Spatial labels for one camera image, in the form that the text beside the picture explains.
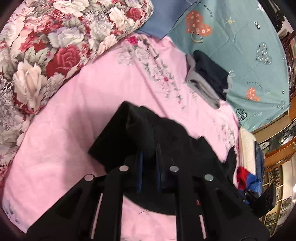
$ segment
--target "blue pillow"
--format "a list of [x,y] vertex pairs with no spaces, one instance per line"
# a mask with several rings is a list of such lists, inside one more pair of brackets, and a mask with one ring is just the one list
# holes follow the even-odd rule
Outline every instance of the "blue pillow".
[[195,2],[195,0],[151,0],[154,13],[149,20],[138,29],[138,32],[159,39],[166,36],[179,17]]

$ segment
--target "floral comforter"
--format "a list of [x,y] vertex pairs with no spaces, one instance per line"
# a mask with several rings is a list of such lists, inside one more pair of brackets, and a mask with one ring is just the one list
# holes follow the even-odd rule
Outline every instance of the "floral comforter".
[[25,0],[0,34],[0,184],[62,83],[153,13],[150,0]]

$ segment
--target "black cloth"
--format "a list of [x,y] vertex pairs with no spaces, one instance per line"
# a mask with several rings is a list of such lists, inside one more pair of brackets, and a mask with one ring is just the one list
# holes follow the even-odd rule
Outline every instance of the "black cloth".
[[228,72],[199,50],[195,50],[193,56],[196,62],[195,71],[212,86],[222,100],[226,100],[223,90],[228,89]]
[[236,154],[232,148],[222,164],[207,141],[190,137],[183,126],[173,120],[160,118],[146,107],[123,102],[89,150],[108,173],[124,164],[125,158],[143,152],[141,194],[125,194],[139,206],[153,212],[175,215],[175,197],[158,194],[155,176],[155,147],[159,143],[163,156],[174,165],[185,168],[191,175],[212,174],[229,190],[232,184]]

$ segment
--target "pink blanket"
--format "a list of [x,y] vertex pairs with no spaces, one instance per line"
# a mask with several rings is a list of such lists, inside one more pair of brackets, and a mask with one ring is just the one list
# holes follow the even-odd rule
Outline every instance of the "pink blanket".
[[[156,42],[134,34],[65,84],[33,119],[6,181],[3,208],[26,232],[84,175],[104,174],[87,151],[119,105],[127,100],[204,136],[218,158],[237,146],[236,116],[221,101],[211,108],[184,83],[185,55],[165,37]],[[175,240],[176,221],[123,201],[122,238]]]

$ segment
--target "gray cloth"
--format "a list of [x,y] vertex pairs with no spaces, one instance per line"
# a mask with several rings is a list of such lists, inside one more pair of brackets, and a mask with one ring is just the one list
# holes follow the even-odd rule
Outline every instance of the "gray cloth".
[[200,97],[202,97],[212,108],[220,108],[220,97],[211,85],[195,71],[195,60],[190,54],[186,54],[187,63],[190,67],[186,76],[187,85]]

